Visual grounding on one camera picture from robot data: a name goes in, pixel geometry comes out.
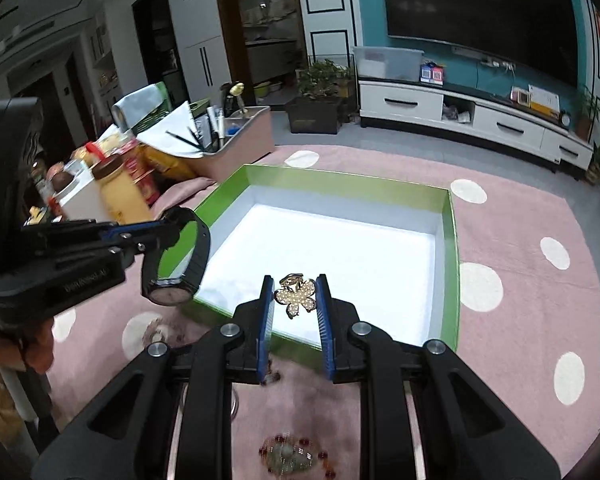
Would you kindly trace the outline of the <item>person's left hand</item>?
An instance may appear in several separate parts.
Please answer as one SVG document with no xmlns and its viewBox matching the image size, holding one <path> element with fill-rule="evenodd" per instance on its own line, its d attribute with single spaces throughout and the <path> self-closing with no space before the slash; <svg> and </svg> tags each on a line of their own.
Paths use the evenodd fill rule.
<svg viewBox="0 0 600 480">
<path fill-rule="evenodd" d="M 12 370 L 31 367 L 38 374 L 45 374 L 54 362 L 54 319 L 29 326 L 26 333 L 26 348 L 0 335 L 0 366 Z"/>
</svg>

